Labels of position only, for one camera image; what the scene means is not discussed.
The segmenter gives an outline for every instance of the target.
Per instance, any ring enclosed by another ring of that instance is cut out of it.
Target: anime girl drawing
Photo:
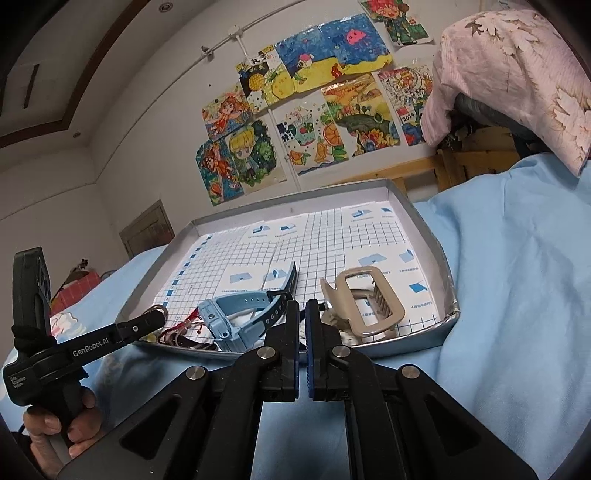
[[[196,160],[213,206],[244,193],[225,142],[205,143],[197,151]]]
[[[424,27],[408,14],[410,7],[402,0],[368,0],[361,2],[369,16],[383,21],[395,45],[413,45],[431,41]]]
[[[224,93],[203,108],[203,121],[211,140],[218,140],[237,130],[252,116],[242,86],[237,83],[233,90]]]

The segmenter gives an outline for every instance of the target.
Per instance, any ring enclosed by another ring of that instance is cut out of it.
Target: crayon drawing
[[[392,63],[392,55],[365,14],[320,25],[344,74],[367,73]]]
[[[361,2],[369,16],[383,21],[392,42],[398,46],[427,43],[431,37],[416,16],[409,14],[410,7],[402,0],[367,0]]]
[[[322,89],[330,114],[340,127],[345,148],[362,155],[400,144],[400,137],[373,75]]]
[[[311,27],[275,45],[294,82],[306,92],[344,74],[378,70],[392,62],[382,38],[365,14]]]
[[[197,150],[195,160],[213,206],[244,194],[228,146],[223,140],[208,140]]]
[[[263,48],[253,59],[236,65],[236,70],[253,113],[294,93],[290,74],[272,45]]]
[[[245,194],[285,180],[281,164],[262,120],[236,130],[226,137],[228,150]]]
[[[304,30],[275,45],[296,92],[321,87],[343,75],[339,59],[318,26]]]
[[[424,142],[421,115],[433,90],[433,79],[426,65],[412,65],[378,73],[386,94],[396,110],[409,147]]]
[[[298,175],[349,158],[320,92],[308,95],[297,106],[279,107],[275,115],[282,120],[277,128]]]
[[[203,121],[211,140],[217,140],[245,125],[252,110],[240,83],[203,107]]]

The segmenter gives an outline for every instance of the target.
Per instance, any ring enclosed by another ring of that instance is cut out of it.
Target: blue gripper pad
[[[306,303],[305,319],[308,395],[314,401],[324,401],[327,384],[326,345],[324,344],[323,325],[320,323],[317,300],[308,300]]]
[[[310,302],[306,304],[306,319],[305,319],[305,326],[306,326],[306,373],[308,376],[308,397],[314,398],[314,354],[312,352],[313,349],[313,341],[312,341],[312,321],[310,319],[310,312],[309,312],[309,305]]]

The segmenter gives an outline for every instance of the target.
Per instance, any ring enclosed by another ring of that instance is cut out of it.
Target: ceiling trim
[[[142,11],[142,9],[150,2],[150,0],[131,0],[129,5],[121,12],[121,15],[111,25],[105,36],[100,41],[99,45],[93,52],[89,61],[86,63],[82,74],[78,78],[78,82],[70,95],[70,100],[64,111],[61,120],[48,122],[45,124],[33,125],[32,127],[16,130],[9,134],[0,137],[0,148],[22,142],[34,137],[62,132],[70,128],[76,109],[82,100],[82,96],[86,91],[93,75],[97,71],[100,63],[103,61],[115,41],[131,23],[131,21]]]

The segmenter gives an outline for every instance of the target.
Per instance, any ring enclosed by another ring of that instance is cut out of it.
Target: human hand
[[[102,414],[95,406],[96,397],[92,390],[82,387],[82,403],[85,409],[72,421],[68,437],[74,443],[69,449],[70,456],[76,458],[94,445],[104,432],[100,429]],[[51,446],[47,435],[61,432],[60,420],[41,407],[31,406],[22,416],[25,428],[31,436],[31,453],[48,478],[55,478],[63,464]]]

